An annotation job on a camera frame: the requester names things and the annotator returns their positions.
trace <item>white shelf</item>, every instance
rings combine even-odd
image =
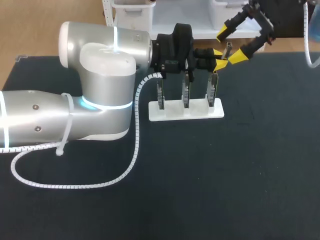
[[[190,24],[194,39],[215,39],[219,29],[213,29],[208,1],[157,0],[150,33],[152,40],[157,39],[158,34],[171,34],[176,23]],[[254,38],[259,35],[259,25],[247,19],[229,38]]]

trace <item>white stand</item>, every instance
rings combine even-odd
[[[149,120],[175,121],[191,119],[219,119],[225,116],[219,98],[215,99],[214,107],[209,107],[207,96],[202,99],[190,99],[189,108],[185,108],[182,100],[164,102],[164,110],[159,109],[157,101],[149,102]]]

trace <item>black table surface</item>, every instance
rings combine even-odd
[[[222,119],[149,122],[157,94],[147,83],[136,165],[109,187],[30,187],[10,172],[14,154],[1,155],[0,239],[318,240],[320,68],[305,62],[266,53],[220,71]],[[191,97],[203,98],[207,72],[195,76]],[[166,100],[180,98],[182,77],[165,80]],[[78,74],[50,56],[22,58],[4,90],[82,94]],[[129,165],[134,132],[131,124],[116,141],[70,142],[61,157],[32,152],[17,171],[46,184],[106,182]]]

